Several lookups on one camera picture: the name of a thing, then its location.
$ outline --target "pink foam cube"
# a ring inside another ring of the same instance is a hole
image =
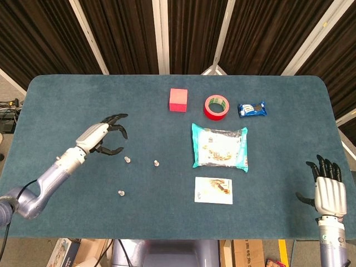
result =
[[[169,110],[176,112],[186,112],[188,101],[187,89],[171,88],[171,94],[169,97]]]

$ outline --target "blue-green table mat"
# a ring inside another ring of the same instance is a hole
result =
[[[169,111],[172,87],[188,89],[187,113]],[[230,102],[222,121],[203,113],[213,94]],[[267,116],[239,117],[239,103],[260,101],[266,102]],[[318,213],[299,202],[295,192],[314,196],[305,161],[316,162],[321,154],[342,169],[346,235],[356,238],[355,185],[327,89],[312,76],[39,76],[29,86],[1,193],[39,177],[89,126],[116,113],[128,113],[119,121],[128,140],[115,132],[104,144],[122,145],[124,151],[89,155],[38,218],[14,216],[10,236],[319,239]],[[192,122],[221,130],[247,127],[249,172],[193,169]],[[132,162],[125,163],[124,156]],[[196,176],[232,179],[234,204],[195,203]]]

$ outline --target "robotic arm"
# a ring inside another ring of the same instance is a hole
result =
[[[26,219],[36,218],[46,207],[52,194],[64,183],[65,180],[86,159],[86,156],[95,151],[106,155],[116,155],[123,150],[119,147],[109,150],[102,146],[103,138],[110,131],[121,131],[127,139],[127,133],[121,125],[115,122],[127,114],[112,115],[102,122],[89,127],[77,140],[76,146],[68,149],[57,161],[37,180],[40,194],[36,195],[25,187],[16,187],[4,196],[0,197],[0,227],[11,222],[14,212],[19,213]]]
[[[307,161],[311,167],[315,182],[315,199],[304,197],[296,192],[297,198],[314,207],[322,216],[316,221],[319,226],[320,257],[322,267],[347,267],[345,228],[343,217],[346,215],[346,190],[342,183],[341,170],[336,163],[317,155],[319,168]]]

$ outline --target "red tape roll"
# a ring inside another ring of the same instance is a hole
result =
[[[213,104],[213,103],[217,103],[220,106],[222,106],[224,109],[223,112],[216,113],[216,112],[212,111],[210,109],[209,105]],[[230,108],[230,104],[225,97],[219,96],[219,95],[212,95],[212,96],[209,96],[205,100],[204,113],[205,113],[206,117],[208,117],[209,119],[211,119],[213,121],[220,121],[229,112],[229,108]]]

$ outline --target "yellow strap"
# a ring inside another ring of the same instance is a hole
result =
[[[284,239],[278,239],[280,261],[286,266],[288,264],[287,246]]]

